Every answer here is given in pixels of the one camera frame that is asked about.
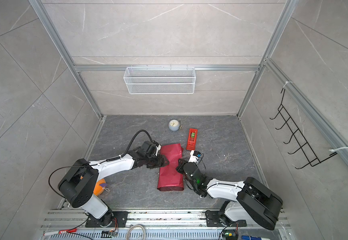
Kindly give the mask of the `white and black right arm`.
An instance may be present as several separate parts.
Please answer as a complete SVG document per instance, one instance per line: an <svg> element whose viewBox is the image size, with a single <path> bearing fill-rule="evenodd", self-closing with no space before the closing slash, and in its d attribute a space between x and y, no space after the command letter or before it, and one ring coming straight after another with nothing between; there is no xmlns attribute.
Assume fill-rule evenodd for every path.
<svg viewBox="0 0 348 240"><path fill-rule="evenodd" d="M240 182L212 179L200 171L198 164L179 159L177 171L183 174L200 197L225 199L218 211L217 222L224 226L241 220L241 211L267 230L274 230L283 206L283 200L257 179L248 177Z"/></svg>

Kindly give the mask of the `dark red wrapping paper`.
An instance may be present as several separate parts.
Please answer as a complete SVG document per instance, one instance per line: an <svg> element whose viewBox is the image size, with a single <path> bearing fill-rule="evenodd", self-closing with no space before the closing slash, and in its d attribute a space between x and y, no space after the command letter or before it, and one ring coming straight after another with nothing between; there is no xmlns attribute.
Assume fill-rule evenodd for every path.
<svg viewBox="0 0 348 240"><path fill-rule="evenodd" d="M160 153L167 158L169 164L160 168L157 189L161 192L183 191L183 174L176 170L179 159L182 158L183 148L180 144L166 145L161 148Z"/></svg>

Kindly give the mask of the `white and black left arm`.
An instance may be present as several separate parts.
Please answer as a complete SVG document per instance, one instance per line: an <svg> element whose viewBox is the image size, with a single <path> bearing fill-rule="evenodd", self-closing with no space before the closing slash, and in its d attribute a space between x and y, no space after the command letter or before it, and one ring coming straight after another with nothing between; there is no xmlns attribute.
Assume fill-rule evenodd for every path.
<svg viewBox="0 0 348 240"><path fill-rule="evenodd" d="M170 162L160 153L161 148L162 146L154 141L146 130L139 130L121 155L91 162L79 159L72 166L65 167L68 172L60 180L58 190L51 185L52 175L48 178L48 185L73 208L85 210L90 219L97 220L100 227L106 228L115 221L114 214L110 207L94 194L97 182L142 166L146 166L147 169L168 166Z"/></svg>

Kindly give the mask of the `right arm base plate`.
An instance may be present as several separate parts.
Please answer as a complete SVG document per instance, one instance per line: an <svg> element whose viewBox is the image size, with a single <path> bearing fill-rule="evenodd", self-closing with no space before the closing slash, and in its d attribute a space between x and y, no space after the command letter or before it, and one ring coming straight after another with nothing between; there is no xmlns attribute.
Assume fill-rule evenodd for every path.
<svg viewBox="0 0 348 240"><path fill-rule="evenodd" d="M227 217L220 215L219 211L205 211L205 217L208 227L246 227L246 220L238 220L233 222Z"/></svg>

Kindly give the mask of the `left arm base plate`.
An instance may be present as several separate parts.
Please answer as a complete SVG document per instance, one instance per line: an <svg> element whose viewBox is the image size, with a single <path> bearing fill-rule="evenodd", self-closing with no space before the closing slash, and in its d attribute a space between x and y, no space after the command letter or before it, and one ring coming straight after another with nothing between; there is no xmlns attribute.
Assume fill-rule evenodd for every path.
<svg viewBox="0 0 348 240"><path fill-rule="evenodd" d="M86 228L124 228L126 226L128 212L110 212L106 213L100 219L96 219L89 214L88 220L85 223Z"/></svg>

